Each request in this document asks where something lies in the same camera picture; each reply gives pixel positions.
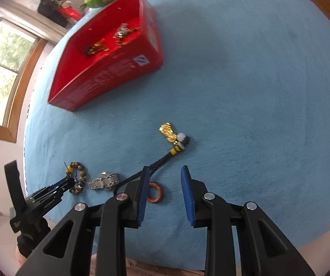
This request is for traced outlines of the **wooden bead bracelet gold charm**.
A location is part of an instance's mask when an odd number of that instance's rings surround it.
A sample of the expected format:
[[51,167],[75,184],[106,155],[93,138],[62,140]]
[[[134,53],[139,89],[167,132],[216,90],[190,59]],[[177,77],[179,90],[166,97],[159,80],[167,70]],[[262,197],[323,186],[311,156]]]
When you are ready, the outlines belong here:
[[79,161],[70,162],[66,167],[63,185],[71,195],[80,194],[86,185],[85,166]]

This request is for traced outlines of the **silver wrist watch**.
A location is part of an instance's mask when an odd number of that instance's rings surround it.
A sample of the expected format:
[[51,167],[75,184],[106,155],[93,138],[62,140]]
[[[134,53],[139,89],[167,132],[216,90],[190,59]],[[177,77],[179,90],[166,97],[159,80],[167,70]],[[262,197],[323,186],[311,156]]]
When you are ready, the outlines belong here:
[[118,173],[102,172],[99,178],[87,182],[91,190],[112,190],[119,183]]

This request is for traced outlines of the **blue table cloth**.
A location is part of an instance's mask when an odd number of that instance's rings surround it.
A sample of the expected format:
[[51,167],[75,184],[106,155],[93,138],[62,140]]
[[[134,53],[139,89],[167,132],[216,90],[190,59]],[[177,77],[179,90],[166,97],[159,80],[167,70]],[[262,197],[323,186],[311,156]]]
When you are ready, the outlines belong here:
[[129,177],[170,150],[159,127],[191,139],[154,175],[164,199],[126,231],[126,256],[202,270],[205,229],[190,226],[181,168],[227,202],[256,202],[302,247],[330,230],[330,21],[309,0],[148,0],[164,64],[75,112],[49,105],[58,61],[37,77],[26,121],[33,193],[79,161],[89,178]]

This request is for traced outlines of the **red tin box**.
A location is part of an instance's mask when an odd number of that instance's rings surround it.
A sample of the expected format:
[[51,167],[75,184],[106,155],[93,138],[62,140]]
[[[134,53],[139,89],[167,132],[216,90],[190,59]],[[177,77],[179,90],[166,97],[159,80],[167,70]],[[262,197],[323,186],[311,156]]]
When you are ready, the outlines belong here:
[[75,111],[163,61],[154,8],[147,0],[116,0],[69,38],[48,103]]

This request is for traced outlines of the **black and red items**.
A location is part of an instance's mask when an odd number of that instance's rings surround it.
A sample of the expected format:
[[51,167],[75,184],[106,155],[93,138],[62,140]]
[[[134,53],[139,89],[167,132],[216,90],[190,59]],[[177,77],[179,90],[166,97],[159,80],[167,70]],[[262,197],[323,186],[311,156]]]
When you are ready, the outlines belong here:
[[37,12],[61,27],[76,24],[83,17],[69,0],[40,0]]

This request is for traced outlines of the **wooden window frame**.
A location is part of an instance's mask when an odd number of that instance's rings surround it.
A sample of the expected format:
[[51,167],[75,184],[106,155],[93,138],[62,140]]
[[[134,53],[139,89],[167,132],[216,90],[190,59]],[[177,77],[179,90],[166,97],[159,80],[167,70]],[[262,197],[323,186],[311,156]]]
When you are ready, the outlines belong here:
[[0,0],[0,140],[15,143],[27,87],[48,43],[67,29],[31,9]]

